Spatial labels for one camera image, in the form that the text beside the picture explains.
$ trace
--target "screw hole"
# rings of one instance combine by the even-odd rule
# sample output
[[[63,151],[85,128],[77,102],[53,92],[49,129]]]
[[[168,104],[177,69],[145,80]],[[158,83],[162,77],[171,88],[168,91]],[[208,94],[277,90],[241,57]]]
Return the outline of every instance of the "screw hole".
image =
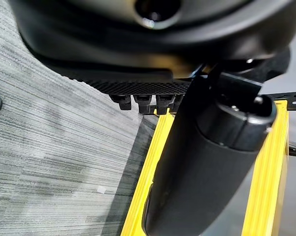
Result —
[[[174,16],[181,7],[180,0],[137,0],[135,9],[142,17],[154,22]]]

